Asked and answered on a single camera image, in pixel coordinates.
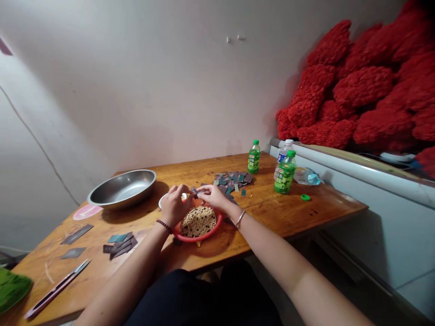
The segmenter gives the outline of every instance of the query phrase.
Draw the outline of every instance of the silver bangle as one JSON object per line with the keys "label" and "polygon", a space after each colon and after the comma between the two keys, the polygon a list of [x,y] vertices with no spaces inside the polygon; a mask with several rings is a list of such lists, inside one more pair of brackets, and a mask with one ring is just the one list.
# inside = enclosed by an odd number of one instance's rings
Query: silver bangle
{"label": "silver bangle", "polygon": [[239,220],[236,223],[236,227],[239,225],[240,221],[242,220],[243,215],[245,215],[245,210],[240,214]]}

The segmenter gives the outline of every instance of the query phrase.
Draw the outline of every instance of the pink paper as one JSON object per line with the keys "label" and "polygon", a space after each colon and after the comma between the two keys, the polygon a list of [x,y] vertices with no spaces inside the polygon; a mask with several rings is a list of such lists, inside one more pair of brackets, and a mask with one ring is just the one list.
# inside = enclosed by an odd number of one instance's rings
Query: pink paper
{"label": "pink paper", "polygon": [[88,205],[80,208],[77,212],[75,212],[72,219],[76,220],[76,221],[84,220],[88,217],[91,217],[91,216],[97,214],[102,209],[103,208],[100,206],[88,204]]}

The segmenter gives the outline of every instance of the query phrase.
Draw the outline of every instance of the bottle label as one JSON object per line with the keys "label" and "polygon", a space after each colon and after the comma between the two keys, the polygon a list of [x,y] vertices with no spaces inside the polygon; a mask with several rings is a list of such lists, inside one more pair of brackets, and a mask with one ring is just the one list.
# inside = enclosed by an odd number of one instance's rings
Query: bottle label
{"label": "bottle label", "polygon": [[283,159],[285,159],[286,157],[287,157],[287,155],[283,155],[283,154],[279,153],[279,154],[278,154],[278,162],[281,163],[281,161],[282,161]]}
{"label": "bottle label", "polygon": [[296,168],[289,169],[278,169],[278,177],[275,181],[275,188],[281,193],[288,193],[291,187],[291,182],[293,181],[293,176],[295,175]]}
{"label": "bottle label", "polygon": [[260,153],[250,153],[248,162],[248,172],[257,173],[260,164]]}

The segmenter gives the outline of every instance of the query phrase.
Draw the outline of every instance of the wooden table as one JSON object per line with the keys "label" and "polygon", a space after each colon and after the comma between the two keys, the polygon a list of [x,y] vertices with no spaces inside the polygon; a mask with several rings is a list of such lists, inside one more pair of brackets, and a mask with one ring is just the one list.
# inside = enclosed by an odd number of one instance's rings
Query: wooden table
{"label": "wooden table", "polygon": [[[152,167],[149,169],[157,173],[157,182],[154,194],[146,202],[125,211],[103,210],[82,221],[74,221],[71,214],[14,268],[15,273],[31,277],[36,284],[26,299],[0,317],[0,324],[5,325],[8,321],[9,325],[34,325],[49,321],[58,324],[76,319],[132,252],[109,261],[109,255],[103,254],[102,246],[111,235],[133,231],[140,242],[160,217],[159,199],[172,185],[184,183],[191,188],[199,187],[202,182],[212,183],[216,173],[246,171],[247,161],[247,154],[240,154]],[[276,158],[261,153],[260,171],[255,175],[253,185],[245,188],[246,197],[242,197],[240,192],[233,192],[232,195],[240,207],[284,238],[312,232],[367,209],[366,205],[324,184],[309,187],[293,182],[289,195],[280,195],[273,189],[275,166]],[[311,196],[311,201],[301,200],[302,194]],[[85,224],[94,227],[72,245],[59,244],[68,231]],[[59,260],[68,249],[79,247],[87,248],[80,257]],[[164,245],[158,272],[167,273],[183,268],[200,273],[250,253],[248,244],[237,229],[231,224],[222,223],[219,231],[203,241],[201,247],[195,243],[174,245],[170,236]],[[86,258],[92,260],[90,264],[53,302],[32,321],[22,319],[53,287],[44,274],[47,260],[51,261],[49,274],[57,283]]]}

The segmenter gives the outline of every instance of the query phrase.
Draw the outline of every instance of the green plastic bottle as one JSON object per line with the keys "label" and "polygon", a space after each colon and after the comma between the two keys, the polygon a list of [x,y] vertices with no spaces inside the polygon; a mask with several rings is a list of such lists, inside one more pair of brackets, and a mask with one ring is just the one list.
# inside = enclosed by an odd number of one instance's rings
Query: green plastic bottle
{"label": "green plastic bottle", "polygon": [[261,149],[258,143],[258,139],[254,140],[254,146],[249,150],[248,172],[252,174],[258,173],[258,164],[260,163]]}
{"label": "green plastic bottle", "polygon": [[280,163],[278,178],[276,178],[275,181],[275,191],[277,193],[285,195],[290,191],[291,182],[293,181],[293,176],[296,171],[295,155],[295,151],[288,151],[287,157]]}

